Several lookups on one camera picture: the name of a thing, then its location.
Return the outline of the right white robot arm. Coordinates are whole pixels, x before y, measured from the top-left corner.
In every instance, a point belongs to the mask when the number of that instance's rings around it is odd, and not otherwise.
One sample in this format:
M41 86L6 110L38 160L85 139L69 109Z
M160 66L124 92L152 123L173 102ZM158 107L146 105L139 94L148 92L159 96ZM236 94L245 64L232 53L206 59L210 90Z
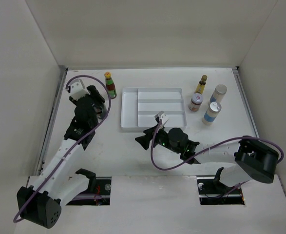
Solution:
M219 193L249 180L272 183L277 164L285 156L275 143L251 136L230 138L200 149L200 143L190 140L180 128L166 132L164 127L154 126L143 133L135 140L145 150L162 146L178 154L182 164L230 163L230 167L219 168L215 174L212 185Z

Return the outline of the yellow cap chili sauce bottle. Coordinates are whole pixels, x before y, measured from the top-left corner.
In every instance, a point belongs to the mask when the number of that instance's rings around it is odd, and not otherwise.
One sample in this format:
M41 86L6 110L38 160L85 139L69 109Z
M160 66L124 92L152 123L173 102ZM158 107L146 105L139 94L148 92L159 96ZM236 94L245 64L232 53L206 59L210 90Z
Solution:
M108 94L109 94L110 98L111 99L116 98L117 92L116 92L115 84L114 84L114 81L112 79L111 73L106 72L104 74L104 77L105 77L106 88L108 90Z

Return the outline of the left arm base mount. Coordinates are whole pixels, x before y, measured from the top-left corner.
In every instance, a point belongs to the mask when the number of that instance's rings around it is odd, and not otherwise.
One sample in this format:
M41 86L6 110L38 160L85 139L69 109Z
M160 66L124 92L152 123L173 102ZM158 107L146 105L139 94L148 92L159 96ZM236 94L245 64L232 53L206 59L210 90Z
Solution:
M78 194L67 206L108 206L111 200L111 190L111 177L97 177L92 188Z

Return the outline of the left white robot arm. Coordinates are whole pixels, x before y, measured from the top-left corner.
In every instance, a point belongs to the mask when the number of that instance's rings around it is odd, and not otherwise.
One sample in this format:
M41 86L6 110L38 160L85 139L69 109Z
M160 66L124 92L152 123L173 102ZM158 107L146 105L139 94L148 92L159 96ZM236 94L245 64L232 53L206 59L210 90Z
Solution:
M89 195L96 189L95 173L78 169L70 176L69 172L107 118L110 107L105 105L105 99L93 85L85 87L75 82L67 90L69 100L75 105L74 118L48 166L34 183L18 190L19 211L14 223L25 219L50 229L58 221L63 206L81 192Z

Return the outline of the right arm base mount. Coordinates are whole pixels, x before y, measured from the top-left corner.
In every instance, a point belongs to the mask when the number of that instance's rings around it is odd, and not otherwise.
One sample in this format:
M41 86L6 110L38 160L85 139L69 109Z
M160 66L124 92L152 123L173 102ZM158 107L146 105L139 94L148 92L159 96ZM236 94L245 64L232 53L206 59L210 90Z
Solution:
M199 202L201 205L244 205L241 187L228 187L220 182L224 167L217 170L215 176L197 178Z

